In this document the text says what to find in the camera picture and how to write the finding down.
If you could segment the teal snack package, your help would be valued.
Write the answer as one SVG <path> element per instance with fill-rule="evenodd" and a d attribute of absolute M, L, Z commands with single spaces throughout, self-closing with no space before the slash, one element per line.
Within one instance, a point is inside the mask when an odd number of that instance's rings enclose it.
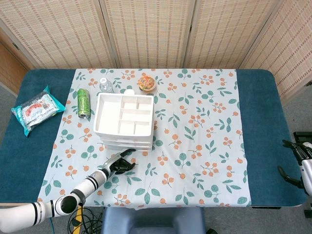
<path fill-rule="evenodd" d="M 29 133 L 37 125 L 65 110 L 65 106 L 50 93 L 49 86 L 47 85 L 35 97 L 21 105 L 13 107 L 11 112 L 23 127 L 24 135 L 28 137 Z"/>

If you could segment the floral leaf print tablecloth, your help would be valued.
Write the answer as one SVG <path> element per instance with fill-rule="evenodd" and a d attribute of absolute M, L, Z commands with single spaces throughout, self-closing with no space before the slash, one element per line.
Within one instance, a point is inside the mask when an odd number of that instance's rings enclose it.
<path fill-rule="evenodd" d="M 102 168 L 117 151 L 94 132 L 100 94 L 107 78 L 115 94 L 141 94 L 138 80 L 156 80 L 151 152 L 132 152 L 135 167 L 112 175 L 90 195 L 87 206 L 151 207 L 249 206 L 238 76 L 234 69 L 77 69 L 66 110 L 38 195 L 47 202 L 69 194 Z M 78 116 L 78 90 L 90 93 L 90 117 Z"/>

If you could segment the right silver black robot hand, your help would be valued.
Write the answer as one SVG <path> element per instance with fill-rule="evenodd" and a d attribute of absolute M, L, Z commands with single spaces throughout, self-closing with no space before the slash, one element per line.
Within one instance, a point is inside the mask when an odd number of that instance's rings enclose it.
<path fill-rule="evenodd" d="M 312 149 L 304 146 L 301 143 L 282 140 L 283 146 L 292 149 L 292 152 L 298 162 L 301 179 L 297 180 L 289 177 L 281 166 L 277 169 L 283 179 L 296 186 L 299 189 L 304 189 L 305 193 L 312 197 Z"/>

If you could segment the black equipment frame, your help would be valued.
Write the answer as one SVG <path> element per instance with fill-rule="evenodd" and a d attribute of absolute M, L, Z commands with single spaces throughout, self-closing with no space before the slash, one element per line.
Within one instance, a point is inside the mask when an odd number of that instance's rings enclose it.
<path fill-rule="evenodd" d="M 293 132 L 296 143 L 310 143 L 312 144 L 312 132 Z"/>

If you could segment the green drink can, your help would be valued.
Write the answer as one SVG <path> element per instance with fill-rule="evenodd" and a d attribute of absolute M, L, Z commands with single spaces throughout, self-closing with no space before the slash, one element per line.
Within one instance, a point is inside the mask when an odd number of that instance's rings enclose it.
<path fill-rule="evenodd" d="M 80 118 L 89 118 L 90 111 L 90 93 L 86 89 L 78 90 L 78 116 Z"/>

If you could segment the woven bamboo folding screen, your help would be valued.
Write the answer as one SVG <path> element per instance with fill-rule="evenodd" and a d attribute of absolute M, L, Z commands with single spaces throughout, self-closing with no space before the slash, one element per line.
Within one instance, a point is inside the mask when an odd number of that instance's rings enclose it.
<path fill-rule="evenodd" d="M 0 33 L 35 68 L 270 71 L 312 86 L 312 0 L 0 0 Z"/>

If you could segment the clear plastic water bottle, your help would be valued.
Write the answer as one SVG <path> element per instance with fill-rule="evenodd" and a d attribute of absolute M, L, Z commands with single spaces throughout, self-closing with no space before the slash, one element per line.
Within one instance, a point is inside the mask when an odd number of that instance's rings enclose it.
<path fill-rule="evenodd" d="M 100 91 L 103 93 L 113 93 L 113 85 L 107 78 L 101 78 L 99 82 Z"/>

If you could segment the white compartment tray stack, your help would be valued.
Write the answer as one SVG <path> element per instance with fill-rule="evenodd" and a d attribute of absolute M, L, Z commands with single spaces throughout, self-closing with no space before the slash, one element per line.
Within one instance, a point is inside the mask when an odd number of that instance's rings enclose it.
<path fill-rule="evenodd" d="M 94 132 L 106 139 L 150 141 L 153 147 L 154 97 L 100 93 Z"/>

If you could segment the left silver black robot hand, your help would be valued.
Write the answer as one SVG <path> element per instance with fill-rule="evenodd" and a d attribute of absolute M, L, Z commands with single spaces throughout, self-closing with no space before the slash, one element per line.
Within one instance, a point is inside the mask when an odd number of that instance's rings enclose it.
<path fill-rule="evenodd" d="M 103 164 L 101 170 L 105 173 L 107 178 L 109 178 L 113 173 L 120 175 L 132 170 L 135 167 L 135 163 L 128 162 L 124 159 L 124 157 L 135 151 L 136 149 L 127 149 L 123 152 L 115 154 Z"/>

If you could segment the dark teal table cover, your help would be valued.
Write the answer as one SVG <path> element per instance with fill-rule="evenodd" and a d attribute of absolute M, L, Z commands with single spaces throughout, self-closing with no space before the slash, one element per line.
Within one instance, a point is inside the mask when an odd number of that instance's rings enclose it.
<path fill-rule="evenodd" d="M 293 154 L 282 145 L 283 139 L 290 139 L 290 133 L 272 73 L 239 70 L 238 90 L 251 205 L 303 204 L 307 198 L 304 191 L 285 182 L 277 171 L 282 165 L 292 176 L 299 176 Z M 0 204 L 37 199 L 60 122 L 61 114 L 56 114 L 25 136 L 15 116 L 11 116 L 0 143 Z"/>

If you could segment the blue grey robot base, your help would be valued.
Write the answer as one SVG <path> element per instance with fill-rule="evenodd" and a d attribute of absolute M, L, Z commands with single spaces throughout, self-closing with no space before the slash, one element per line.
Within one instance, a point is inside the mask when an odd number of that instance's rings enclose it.
<path fill-rule="evenodd" d="M 202 208 L 106 208 L 101 234 L 206 234 Z"/>

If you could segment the instant noodle cup orange lid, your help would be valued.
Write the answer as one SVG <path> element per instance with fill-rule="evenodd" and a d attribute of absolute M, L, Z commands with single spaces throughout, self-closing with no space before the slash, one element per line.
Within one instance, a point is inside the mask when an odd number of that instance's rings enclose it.
<path fill-rule="evenodd" d="M 138 80 L 139 90 L 143 92 L 153 91 L 156 87 L 156 80 L 151 76 L 144 75 Z"/>

